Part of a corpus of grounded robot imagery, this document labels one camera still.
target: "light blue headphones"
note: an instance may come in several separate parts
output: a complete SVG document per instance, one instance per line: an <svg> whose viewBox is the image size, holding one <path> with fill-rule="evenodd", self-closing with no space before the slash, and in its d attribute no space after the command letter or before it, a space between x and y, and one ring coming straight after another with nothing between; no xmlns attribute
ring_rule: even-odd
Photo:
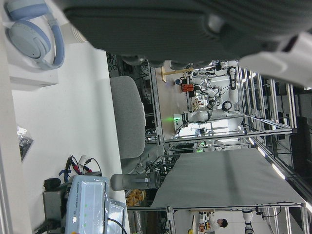
<svg viewBox="0 0 312 234"><path fill-rule="evenodd" d="M43 70L57 69L64 62L64 42L57 20L53 17L44 0L13 0L7 5L8 12L16 22L8 30L8 36L14 46L23 54L34 59ZM53 32L56 55L53 64L44 57L51 49L51 43L45 33L28 20L45 16Z"/></svg>

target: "headphone ear cup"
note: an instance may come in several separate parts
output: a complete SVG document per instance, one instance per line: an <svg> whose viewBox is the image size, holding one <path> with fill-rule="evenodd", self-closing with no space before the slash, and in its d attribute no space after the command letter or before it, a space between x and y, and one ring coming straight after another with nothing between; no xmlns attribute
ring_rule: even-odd
<svg viewBox="0 0 312 234"><path fill-rule="evenodd" d="M18 50L33 59L43 58L51 49L46 34L35 24L25 20L17 21L9 29L8 35Z"/></svg>
<svg viewBox="0 0 312 234"><path fill-rule="evenodd" d="M28 5L25 0L10 1L7 4L7 9L14 21L30 20L49 12L44 0L37 0L36 4L31 5Z"/></svg>

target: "wooden stand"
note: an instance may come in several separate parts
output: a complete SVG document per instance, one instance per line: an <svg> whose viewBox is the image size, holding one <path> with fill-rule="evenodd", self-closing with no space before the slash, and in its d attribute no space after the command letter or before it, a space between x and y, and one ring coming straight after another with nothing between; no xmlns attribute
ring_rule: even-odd
<svg viewBox="0 0 312 234"><path fill-rule="evenodd" d="M182 69L182 70L176 70L176 71L172 71L172 72L166 72L164 67L161 67L161 79L163 82L167 82L167 79L165 78L166 75L172 75L172 74L179 74L179 73L185 73L185 72L192 72L194 70L194 68L186 68L186 69Z"/></svg>

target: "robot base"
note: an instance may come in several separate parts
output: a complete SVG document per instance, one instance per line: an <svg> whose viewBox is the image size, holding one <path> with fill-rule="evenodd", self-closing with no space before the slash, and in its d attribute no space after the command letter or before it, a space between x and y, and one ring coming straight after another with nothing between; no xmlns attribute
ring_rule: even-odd
<svg viewBox="0 0 312 234"><path fill-rule="evenodd" d="M183 125L182 115L181 114L174 114L175 131L178 130L182 125Z"/></svg>

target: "gray office chair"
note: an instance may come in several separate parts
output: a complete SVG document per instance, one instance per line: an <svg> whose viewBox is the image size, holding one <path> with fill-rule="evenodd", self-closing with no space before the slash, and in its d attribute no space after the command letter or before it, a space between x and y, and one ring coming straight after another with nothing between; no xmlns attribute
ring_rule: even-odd
<svg viewBox="0 0 312 234"><path fill-rule="evenodd" d="M145 114L131 77L110 79L120 158L140 156L145 146Z"/></svg>

